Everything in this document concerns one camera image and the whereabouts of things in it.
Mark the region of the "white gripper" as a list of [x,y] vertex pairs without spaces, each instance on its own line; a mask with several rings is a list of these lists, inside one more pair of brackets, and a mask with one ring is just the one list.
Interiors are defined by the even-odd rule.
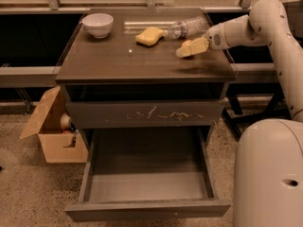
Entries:
[[192,40],[189,45],[181,46],[176,50],[178,58],[190,57],[206,52],[207,49],[213,51],[225,50],[229,44],[225,37],[224,24],[217,24],[207,30],[204,37]]

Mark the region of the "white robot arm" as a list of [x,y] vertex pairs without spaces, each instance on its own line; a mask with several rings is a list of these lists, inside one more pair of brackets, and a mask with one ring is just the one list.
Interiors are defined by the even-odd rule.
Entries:
[[234,168],[233,227],[303,227],[303,49],[278,0],[258,0],[247,15],[220,23],[189,43],[180,58],[238,45],[268,47],[288,107],[250,125]]

